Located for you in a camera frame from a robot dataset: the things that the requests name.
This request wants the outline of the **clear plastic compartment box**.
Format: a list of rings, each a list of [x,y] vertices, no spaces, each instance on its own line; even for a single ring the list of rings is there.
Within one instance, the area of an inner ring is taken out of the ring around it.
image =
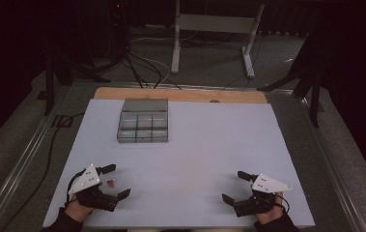
[[[120,114],[119,143],[166,143],[168,141],[167,99],[126,99]]]

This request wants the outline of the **white table mat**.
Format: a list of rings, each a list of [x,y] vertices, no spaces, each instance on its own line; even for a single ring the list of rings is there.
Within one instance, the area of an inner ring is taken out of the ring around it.
[[[292,159],[268,103],[171,101],[166,143],[121,144],[122,102],[92,100],[44,219],[50,225],[66,201],[72,176],[94,164],[116,164],[114,188],[131,189],[113,212],[94,211],[88,228],[246,228],[253,217],[237,217],[222,193],[238,201],[250,185],[238,171],[263,174],[291,186],[285,198],[300,227],[314,225]]]

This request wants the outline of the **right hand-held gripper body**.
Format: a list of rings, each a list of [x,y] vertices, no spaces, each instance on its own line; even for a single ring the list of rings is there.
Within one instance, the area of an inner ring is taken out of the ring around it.
[[[233,208],[238,217],[263,214],[269,212],[275,203],[275,193],[292,190],[287,184],[270,178],[266,175],[257,175],[257,180],[251,183],[251,196],[239,202],[235,202]]]

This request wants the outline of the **person's right hand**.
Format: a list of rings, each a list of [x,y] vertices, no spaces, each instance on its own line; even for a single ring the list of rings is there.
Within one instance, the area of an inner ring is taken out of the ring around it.
[[[283,202],[283,193],[276,192],[275,193],[275,203],[274,203],[274,206],[272,207],[272,209],[267,213],[256,214],[255,218],[261,224],[267,224],[278,218],[281,218],[283,216],[282,202]]]

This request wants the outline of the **black tripod stand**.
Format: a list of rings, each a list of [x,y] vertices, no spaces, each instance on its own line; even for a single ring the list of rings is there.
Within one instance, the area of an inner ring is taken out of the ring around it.
[[[74,69],[96,82],[109,82],[108,79],[104,79],[75,63],[55,47],[46,47],[43,54],[45,66],[45,115],[50,114],[55,104],[54,80],[57,79],[63,85],[71,85],[73,82],[70,69]]]
[[[271,92],[289,82],[298,80],[293,90],[293,95],[297,99],[305,98],[308,93],[310,97],[309,118],[315,128],[318,124],[319,97],[321,88],[320,72],[324,67],[322,54],[318,49],[317,41],[314,35],[310,33],[299,53],[296,56],[288,73],[281,79],[269,84],[265,87],[259,87],[258,91]]]

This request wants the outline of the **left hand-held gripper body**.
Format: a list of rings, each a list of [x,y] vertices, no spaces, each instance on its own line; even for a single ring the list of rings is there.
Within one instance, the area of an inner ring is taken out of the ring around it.
[[[66,205],[75,195],[83,206],[113,212],[118,202],[114,201],[115,196],[104,194],[99,189],[100,184],[99,174],[93,164],[76,173],[68,185]]]

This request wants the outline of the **metal floor rail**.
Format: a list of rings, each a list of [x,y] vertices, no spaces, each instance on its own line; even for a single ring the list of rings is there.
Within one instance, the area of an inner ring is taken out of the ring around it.
[[[45,103],[30,95],[0,129],[0,218],[45,137],[54,113],[69,87],[60,88],[45,113]]]
[[[352,229],[352,232],[366,232],[366,224],[363,217],[354,206],[348,190],[343,182],[341,174],[333,160],[332,154],[322,137],[319,128],[315,128],[310,120],[310,107],[306,99],[296,98],[297,105],[303,114],[304,120],[307,123],[308,129],[314,138],[317,150],[323,160],[326,174],[332,184],[333,189],[338,197],[340,205],[345,213],[347,221]]]

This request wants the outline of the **white metal stand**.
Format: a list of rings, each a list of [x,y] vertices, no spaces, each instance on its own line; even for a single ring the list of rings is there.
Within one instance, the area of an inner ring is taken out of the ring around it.
[[[176,0],[174,49],[171,63],[171,73],[178,73],[180,68],[181,45],[180,32],[182,30],[247,34],[249,40],[246,46],[241,48],[242,60],[245,67],[245,75],[249,79],[255,77],[251,56],[251,48],[256,38],[257,29],[265,8],[264,3],[257,5],[257,10],[252,17],[235,17],[207,14],[182,14],[181,0]]]

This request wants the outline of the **person's left hand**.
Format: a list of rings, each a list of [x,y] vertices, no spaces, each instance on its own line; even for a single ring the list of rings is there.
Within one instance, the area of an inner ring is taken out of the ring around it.
[[[83,206],[74,197],[66,206],[65,213],[77,222],[83,222],[92,212],[94,208]]]

